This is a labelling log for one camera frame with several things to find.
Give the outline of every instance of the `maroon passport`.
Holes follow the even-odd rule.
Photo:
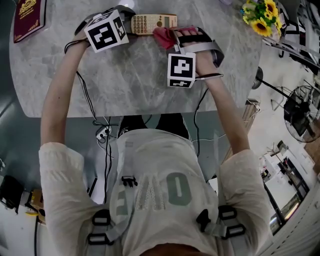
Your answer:
[[[47,0],[19,0],[16,5],[13,42],[20,42],[46,23]]]

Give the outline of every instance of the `white cube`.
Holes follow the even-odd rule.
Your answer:
[[[95,53],[129,43],[118,10],[94,16],[84,32]]]
[[[196,79],[196,54],[169,54],[168,87],[191,88]]]

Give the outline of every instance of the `shirt sleeve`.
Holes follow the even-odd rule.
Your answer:
[[[221,165],[217,177],[219,204],[236,209],[255,254],[271,232],[270,200],[259,172],[259,159],[251,150],[241,151]]]
[[[83,182],[84,158],[60,143],[46,143],[39,150],[45,222],[59,255],[79,255],[82,225],[101,210]]]

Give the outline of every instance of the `black pants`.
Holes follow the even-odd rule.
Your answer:
[[[118,138],[129,131],[147,129],[141,115],[124,116],[120,124]],[[158,130],[179,135],[189,140],[189,133],[180,113],[162,114],[156,127]]]

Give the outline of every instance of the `power strip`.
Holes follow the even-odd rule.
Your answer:
[[[102,138],[107,137],[108,134],[111,134],[111,131],[112,131],[111,126],[103,127],[103,128],[96,134],[96,138],[97,138],[98,140],[101,140]]]

